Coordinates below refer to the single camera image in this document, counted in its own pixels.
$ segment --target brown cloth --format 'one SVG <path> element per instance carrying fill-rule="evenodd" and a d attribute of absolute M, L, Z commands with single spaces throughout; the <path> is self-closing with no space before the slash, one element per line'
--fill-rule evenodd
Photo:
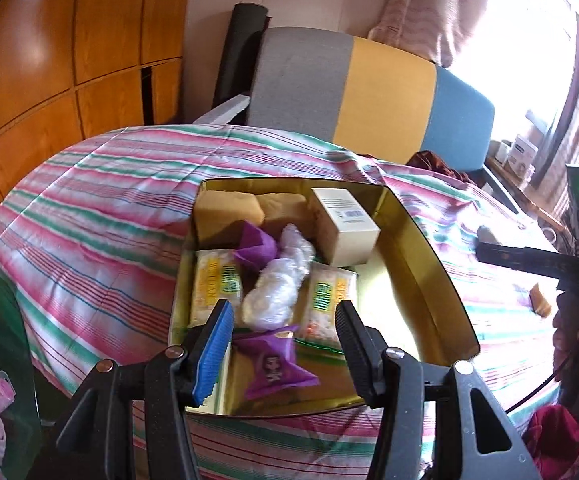
<path fill-rule="evenodd" d="M 466 182 L 468 184 L 474 184 L 474 186 L 478 186 L 478 183 L 474 182 L 464 171 L 452 170 L 447 164 L 445 164 L 445 161 L 442 158 L 436 155 L 436 153 L 430 152 L 428 150 L 414 153 L 412 158 L 407 161 L 406 166 L 433 171 L 434 173 L 447 175 L 460 180 L 461 182 Z"/>

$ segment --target white armrest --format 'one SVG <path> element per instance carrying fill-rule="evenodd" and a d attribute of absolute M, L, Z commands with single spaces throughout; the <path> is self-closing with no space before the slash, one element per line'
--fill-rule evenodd
<path fill-rule="evenodd" d="M 249 106 L 250 100 L 249 95 L 238 94 L 201 115 L 194 124 L 227 124 Z"/>

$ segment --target snack package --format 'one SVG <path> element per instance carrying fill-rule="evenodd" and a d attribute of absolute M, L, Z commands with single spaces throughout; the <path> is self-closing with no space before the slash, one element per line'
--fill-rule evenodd
<path fill-rule="evenodd" d="M 312 263 L 309 291 L 297 337 L 317 345 L 340 350 L 334 315 L 342 300 L 357 304 L 357 274 L 351 270 Z"/>
<path fill-rule="evenodd" d="M 238 312 L 241 299 L 242 283 L 234 251 L 197 251 L 189 327 L 205 324 L 218 300 L 229 300 Z"/>
<path fill-rule="evenodd" d="M 234 334 L 232 344 L 252 360 L 254 367 L 254 379 L 245 399 L 258 399 L 284 388 L 320 384 L 317 376 L 296 364 L 296 328 L 293 325 L 262 334 Z"/>
<path fill-rule="evenodd" d="M 256 287 L 242 302 L 242 322 L 256 332 L 285 326 L 292 317 L 298 289 L 314 259 L 314 247 L 295 225 L 280 236 L 280 255 L 260 272 Z"/>

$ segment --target blue fabric panel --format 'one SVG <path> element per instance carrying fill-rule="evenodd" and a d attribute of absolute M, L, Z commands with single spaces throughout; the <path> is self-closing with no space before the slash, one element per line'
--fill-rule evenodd
<path fill-rule="evenodd" d="M 482 168 L 492 135 L 493 104 L 446 69 L 436 67 L 436 90 L 421 150 L 439 155 L 450 168 Z"/>

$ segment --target striped bedsheet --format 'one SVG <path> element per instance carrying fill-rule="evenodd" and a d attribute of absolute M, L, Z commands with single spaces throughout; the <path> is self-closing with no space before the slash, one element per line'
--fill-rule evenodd
<path fill-rule="evenodd" d="M 552 370 L 553 329 L 531 311 L 536 282 L 479 264 L 476 230 L 549 249 L 537 225 L 469 184 L 355 155 L 312 137 L 248 126 L 125 128 L 84 140 L 32 171 L 0 205 L 0 275 L 16 290 L 34 364 L 72 394 L 101 358 L 146 360 L 166 345 L 182 240 L 206 178 L 305 176 L 389 186 L 453 280 L 481 343 L 474 365 L 503 407 Z M 553 402 L 549 384 L 511 415 Z M 428 406 L 422 462 L 431 457 Z M 365 478 L 380 410 L 265 421 L 191 416 L 208 478 Z M 138 444 L 144 412 L 134 408 Z"/>

